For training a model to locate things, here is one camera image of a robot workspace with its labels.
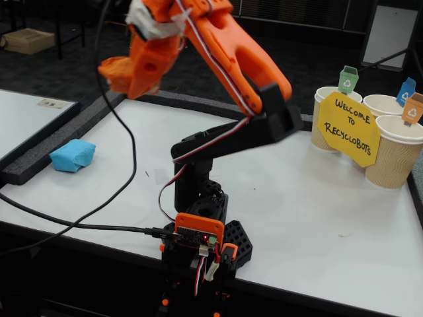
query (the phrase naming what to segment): blue foam block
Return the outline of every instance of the blue foam block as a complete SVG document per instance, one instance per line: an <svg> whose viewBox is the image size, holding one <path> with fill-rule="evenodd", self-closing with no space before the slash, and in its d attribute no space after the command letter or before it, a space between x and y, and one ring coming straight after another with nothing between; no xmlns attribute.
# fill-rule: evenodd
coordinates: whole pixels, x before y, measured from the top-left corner
<svg viewBox="0 0 423 317"><path fill-rule="evenodd" d="M93 161L95 145L82 140L71 140L60 149L50 153L56 170L76 172Z"/></svg>

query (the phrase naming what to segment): recycling symbol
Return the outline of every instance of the recycling symbol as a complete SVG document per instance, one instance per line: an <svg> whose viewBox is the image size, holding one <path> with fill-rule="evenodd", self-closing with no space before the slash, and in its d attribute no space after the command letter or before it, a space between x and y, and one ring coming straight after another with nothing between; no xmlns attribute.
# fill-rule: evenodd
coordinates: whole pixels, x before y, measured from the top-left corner
<svg viewBox="0 0 423 317"><path fill-rule="evenodd" d="M410 117L415 117L415 116L417 116L417 110L416 110L416 108L413 108L413 109L411 109L409 112L408 112L408 115L410 116Z"/></svg>

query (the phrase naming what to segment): whiteboard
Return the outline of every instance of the whiteboard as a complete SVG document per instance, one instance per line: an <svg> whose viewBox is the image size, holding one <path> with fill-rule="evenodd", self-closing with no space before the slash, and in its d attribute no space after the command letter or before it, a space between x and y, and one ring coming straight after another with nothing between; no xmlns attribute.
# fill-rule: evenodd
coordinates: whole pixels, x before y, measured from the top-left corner
<svg viewBox="0 0 423 317"><path fill-rule="evenodd" d="M364 46L362 65L376 63L408 48L417 13L378 5ZM405 53L382 63L381 68L402 71L404 59Z"/></svg>
<svg viewBox="0 0 423 317"><path fill-rule="evenodd" d="M22 154L25 142L74 105L73 101L0 90L0 167L10 163L15 153Z"/></svg>

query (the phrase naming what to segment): paper cup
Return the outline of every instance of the paper cup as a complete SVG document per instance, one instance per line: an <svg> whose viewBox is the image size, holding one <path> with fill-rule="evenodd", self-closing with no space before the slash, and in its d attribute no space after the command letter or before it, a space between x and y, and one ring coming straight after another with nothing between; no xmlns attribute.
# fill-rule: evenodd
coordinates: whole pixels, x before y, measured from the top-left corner
<svg viewBox="0 0 423 317"><path fill-rule="evenodd" d="M338 91L338 87L322 87L317 89L315 94L315 109L313 111L313 126L311 127L311 142L312 144L328 153L337 153L338 150L330 147L328 143L326 143L325 138L323 137L322 133L319 130L318 123L319 123L319 111L320 111L320 103L328 97L332 92ZM348 97L354 99L356 102L362 102L363 98L353 91L351 94L347 95Z"/></svg>
<svg viewBox="0 0 423 317"><path fill-rule="evenodd" d="M399 116L380 116L381 143L376 163L366 168L366 178L383 188L400 188L423 149L423 126L404 124Z"/></svg>
<svg viewBox="0 0 423 317"><path fill-rule="evenodd" d="M404 108L397 102L397 99L384 94L371 94L364 98L363 104L370 109L371 114L376 118L379 116L402 116Z"/></svg>

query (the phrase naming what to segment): white table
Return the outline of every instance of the white table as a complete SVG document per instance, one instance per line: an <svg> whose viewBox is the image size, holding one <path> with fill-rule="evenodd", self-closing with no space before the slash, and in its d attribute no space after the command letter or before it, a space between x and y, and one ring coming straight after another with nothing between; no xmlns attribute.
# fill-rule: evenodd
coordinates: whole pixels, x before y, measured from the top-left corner
<svg viewBox="0 0 423 317"><path fill-rule="evenodd" d="M9 164L12 160L10 156L14 153L21 155L24 152L21 147L32 138L36 138L39 133L43 133L43 129L50 126L50 134L53 133L59 126L52 123L61 116L70 115L69 110L76 104L73 101L0 89L0 166Z"/></svg>
<svg viewBox="0 0 423 317"><path fill-rule="evenodd" d="M85 223L163 227L168 221L157 194L173 175L172 145L230 120L133 100L117 111L134 132L138 173ZM227 221L241 221L253 245L252 260L237 279L396 316L423 316L423 232L408 186L373 189L348 157L317 151L310 138L300 131L277 145L214 160L211 179L229 194ZM100 205L132 171L130 138L109 114L83 139L97 145L87 168L69 174L49 165L24 186L0 192L68 221ZM175 216L173 187L162 202ZM63 228L2 201L0 220L47 232ZM161 258L160 242L144 234L72 229L67 235Z"/></svg>

